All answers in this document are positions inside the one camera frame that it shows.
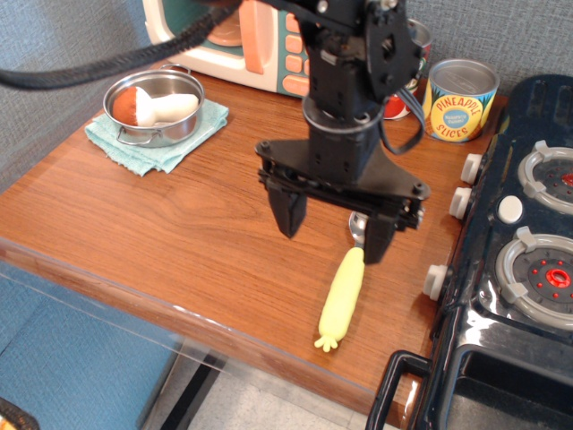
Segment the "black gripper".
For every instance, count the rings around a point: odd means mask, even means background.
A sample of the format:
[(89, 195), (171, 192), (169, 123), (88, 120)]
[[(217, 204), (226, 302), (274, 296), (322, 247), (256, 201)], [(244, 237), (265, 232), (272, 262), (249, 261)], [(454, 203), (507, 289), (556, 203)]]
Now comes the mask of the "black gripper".
[(263, 141), (260, 180), (279, 231), (292, 238), (313, 198), (370, 216), (365, 264), (379, 263), (395, 231), (418, 228), (430, 188), (384, 153), (377, 126), (334, 133), (312, 127), (305, 140)]

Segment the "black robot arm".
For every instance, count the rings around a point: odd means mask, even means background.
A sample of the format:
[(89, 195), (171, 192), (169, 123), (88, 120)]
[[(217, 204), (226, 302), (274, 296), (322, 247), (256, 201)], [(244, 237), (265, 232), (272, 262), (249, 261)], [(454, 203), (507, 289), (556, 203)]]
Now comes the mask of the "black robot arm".
[(392, 157), (423, 138), (389, 142), (383, 124), (393, 95), (417, 117), (420, 104), (407, 84), (418, 77), (423, 50), (415, 43), (403, 1), (277, 1), (293, 14), (310, 61), (302, 104), (309, 135), (263, 141), (260, 180), (279, 230), (292, 237), (309, 199), (367, 217), (364, 262), (380, 262), (394, 234), (416, 228), (430, 189)]

